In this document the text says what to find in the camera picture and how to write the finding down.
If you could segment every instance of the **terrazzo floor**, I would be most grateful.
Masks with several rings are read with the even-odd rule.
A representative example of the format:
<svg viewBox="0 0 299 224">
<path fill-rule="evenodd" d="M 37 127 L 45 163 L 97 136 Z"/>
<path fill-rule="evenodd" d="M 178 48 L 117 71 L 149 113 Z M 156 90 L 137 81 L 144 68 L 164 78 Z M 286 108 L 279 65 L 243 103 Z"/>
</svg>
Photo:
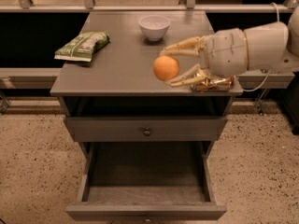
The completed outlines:
<svg viewBox="0 0 299 224">
<path fill-rule="evenodd" d="M 299 223 L 299 136 L 275 102 L 263 109 L 260 116 L 252 102 L 235 102 L 208 158 L 227 213 L 217 222 L 176 223 Z M 85 158 L 63 118 L 55 100 L 13 101 L 0 116 L 0 218 L 7 224 L 85 223 L 64 211 L 76 201 Z"/>
</svg>

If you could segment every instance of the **open drawer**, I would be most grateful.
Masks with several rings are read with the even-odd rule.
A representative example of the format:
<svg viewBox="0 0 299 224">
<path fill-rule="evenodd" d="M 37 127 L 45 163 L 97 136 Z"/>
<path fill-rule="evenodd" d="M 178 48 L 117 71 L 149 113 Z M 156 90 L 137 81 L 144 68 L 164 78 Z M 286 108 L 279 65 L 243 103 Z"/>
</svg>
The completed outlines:
<svg viewBox="0 0 299 224">
<path fill-rule="evenodd" d="M 68 117 L 64 123 L 76 142 L 218 140 L 227 118 Z"/>
<path fill-rule="evenodd" d="M 200 142 L 92 143 L 74 220 L 217 220 Z"/>
</svg>

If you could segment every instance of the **gray cabinet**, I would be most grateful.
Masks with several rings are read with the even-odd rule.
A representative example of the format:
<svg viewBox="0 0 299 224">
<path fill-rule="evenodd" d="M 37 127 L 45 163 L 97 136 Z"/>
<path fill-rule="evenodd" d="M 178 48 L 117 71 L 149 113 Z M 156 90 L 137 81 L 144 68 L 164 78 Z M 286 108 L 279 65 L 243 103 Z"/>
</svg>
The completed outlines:
<svg viewBox="0 0 299 224">
<path fill-rule="evenodd" d="M 167 12 L 167 36 L 149 43 L 137 24 L 147 13 L 164 14 L 91 13 L 83 30 L 105 30 L 111 44 L 90 67 L 66 63 L 51 90 L 87 158 L 77 202 L 66 207 L 74 220 L 217 220 L 226 211 L 206 159 L 242 90 L 236 82 L 229 91 L 193 92 L 158 80 L 152 61 L 162 47 L 206 35 L 209 23 L 204 12 Z M 181 68 L 194 62 L 181 59 Z"/>
</svg>

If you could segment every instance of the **drawer handle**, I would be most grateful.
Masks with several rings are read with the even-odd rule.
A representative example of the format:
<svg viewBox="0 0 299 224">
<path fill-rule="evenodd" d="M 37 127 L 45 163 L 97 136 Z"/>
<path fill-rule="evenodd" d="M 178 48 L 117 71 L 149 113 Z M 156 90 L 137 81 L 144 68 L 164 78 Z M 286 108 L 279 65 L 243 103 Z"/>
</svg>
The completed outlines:
<svg viewBox="0 0 299 224">
<path fill-rule="evenodd" d="M 150 136 L 150 135 L 151 135 L 151 130 L 150 130 L 150 128 L 145 128 L 145 129 L 143 130 L 143 134 L 144 134 L 145 136 Z"/>
</svg>

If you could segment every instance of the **cabinet top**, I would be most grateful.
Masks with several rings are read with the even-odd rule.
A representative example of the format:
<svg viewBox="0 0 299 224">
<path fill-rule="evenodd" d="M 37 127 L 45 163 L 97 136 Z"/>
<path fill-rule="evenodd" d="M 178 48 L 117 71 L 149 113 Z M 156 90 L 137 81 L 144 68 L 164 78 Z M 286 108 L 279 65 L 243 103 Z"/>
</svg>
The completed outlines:
<svg viewBox="0 0 299 224">
<path fill-rule="evenodd" d="M 170 27 L 163 39 L 149 42 L 138 21 L 147 15 L 163 15 Z M 153 74 L 153 62 L 163 47 L 180 40 L 213 34 L 202 11 L 99 11 L 92 12 L 82 32 L 105 31 L 110 43 L 93 55 L 88 66 L 66 62 L 51 90 L 53 96 L 232 96 L 242 90 L 236 82 L 230 91 L 194 92 L 189 86 L 171 88 Z M 180 73 L 204 58 L 177 57 Z"/>
</svg>

